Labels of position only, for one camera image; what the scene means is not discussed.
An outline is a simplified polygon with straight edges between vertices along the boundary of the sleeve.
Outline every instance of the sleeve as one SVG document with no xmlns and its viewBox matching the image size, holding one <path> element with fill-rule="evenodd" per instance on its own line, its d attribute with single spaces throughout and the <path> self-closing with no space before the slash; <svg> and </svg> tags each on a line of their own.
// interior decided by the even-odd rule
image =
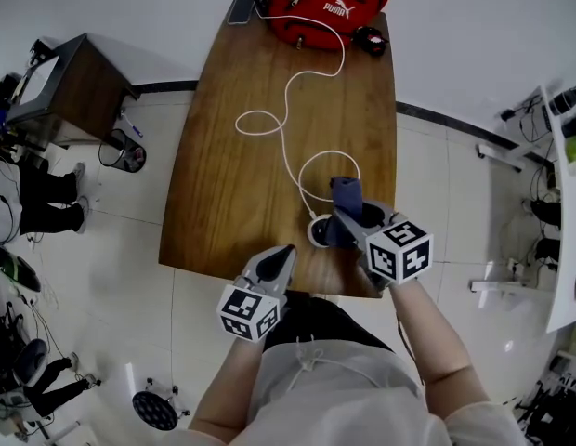
<svg viewBox="0 0 576 446">
<path fill-rule="evenodd" d="M 160 446 L 227 446 L 218 438 L 191 429 L 176 429 L 160 441 Z"/>
<path fill-rule="evenodd" d="M 525 446 L 526 440 L 511 411 L 484 401 L 452 413 L 445 427 L 457 446 Z"/>
</svg>

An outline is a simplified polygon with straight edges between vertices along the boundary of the white desk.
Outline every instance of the white desk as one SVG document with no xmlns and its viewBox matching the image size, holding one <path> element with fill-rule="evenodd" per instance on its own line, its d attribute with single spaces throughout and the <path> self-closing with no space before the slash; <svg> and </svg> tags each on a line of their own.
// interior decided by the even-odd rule
<svg viewBox="0 0 576 446">
<path fill-rule="evenodd" d="M 479 145 L 478 155 L 488 156 L 512 165 L 517 170 L 523 168 L 520 157 L 534 151 L 538 147 L 546 147 L 551 138 L 554 138 L 558 154 L 557 173 L 561 192 L 561 225 L 560 231 L 560 257 L 558 274 L 554 291 L 534 289 L 522 285 L 520 282 L 472 282 L 470 289 L 480 292 L 480 306 L 484 306 L 487 295 L 492 292 L 512 295 L 517 299 L 544 298 L 551 303 L 550 314 L 546 324 L 546 332 L 554 332 L 576 321 L 576 174 L 569 172 L 569 163 L 565 153 L 565 137 L 561 130 L 560 117 L 554 116 L 548 107 L 549 95 L 543 86 L 540 87 L 543 95 L 543 105 L 546 108 L 552 132 L 540 139 L 537 144 L 522 144 L 511 150 L 498 150 Z"/>
</svg>

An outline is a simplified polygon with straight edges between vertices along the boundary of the smartphone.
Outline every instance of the smartphone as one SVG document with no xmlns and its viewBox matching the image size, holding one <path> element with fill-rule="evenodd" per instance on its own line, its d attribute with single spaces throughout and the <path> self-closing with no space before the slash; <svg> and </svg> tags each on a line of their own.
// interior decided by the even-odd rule
<svg viewBox="0 0 576 446">
<path fill-rule="evenodd" d="M 234 0 L 230 8 L 228 25 L 246 25 L 253 12 L 253 0 Z"/>
</svg>

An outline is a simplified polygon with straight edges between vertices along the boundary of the white t-shirt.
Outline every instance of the white t-shirt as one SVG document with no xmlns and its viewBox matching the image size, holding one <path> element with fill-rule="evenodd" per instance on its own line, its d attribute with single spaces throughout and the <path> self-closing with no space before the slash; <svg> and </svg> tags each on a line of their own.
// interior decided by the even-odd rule
<svg viewBox="0 0 576 446">
<path fill-rule="evenodd" d="M 0 195 L 7 199 L 13 215 L 12 223 L 11 216 L 9 216 L 9 208 L 0 199 L 0 242 L 14 236 L 20 229 L 21 204 L 18 192 L 19 186 L 20 169 L 18 166 L 0 161 Z"/>
<path fill-rule="evenodd" d="M 177 430 L 164 446 L 219 446 Z M 504 406 L 466 406 L 445 421 L 394 353 L 341 340 L 283 344 L 264 353 L 247 428 L 232 446 L 524 446 Z"/>
</svg>

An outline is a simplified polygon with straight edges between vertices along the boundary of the black stool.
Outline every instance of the black stool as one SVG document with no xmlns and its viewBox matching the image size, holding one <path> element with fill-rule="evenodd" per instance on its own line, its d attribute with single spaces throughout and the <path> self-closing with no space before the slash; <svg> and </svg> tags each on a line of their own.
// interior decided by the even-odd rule
<svg viewBox="0 0 576 446">
<path fill-rule="evenodd" d="M 178 395 L 178 387 L 172 388 L 172 394 L 165 400 L 156 393 L 150 391 L 153 387 L 153 380 L 148 378 L 148 384 L 144 391 L 139 391 L 133 396 L 133 408 L 139 418 L 145 423 L 161 431 L 170 431 L 175 429 L 178 420 L 183 416 L 189 416 L 190 411 L 184 410 L 177 414 L 173 406 L 173 399 Z"/>
</svg>

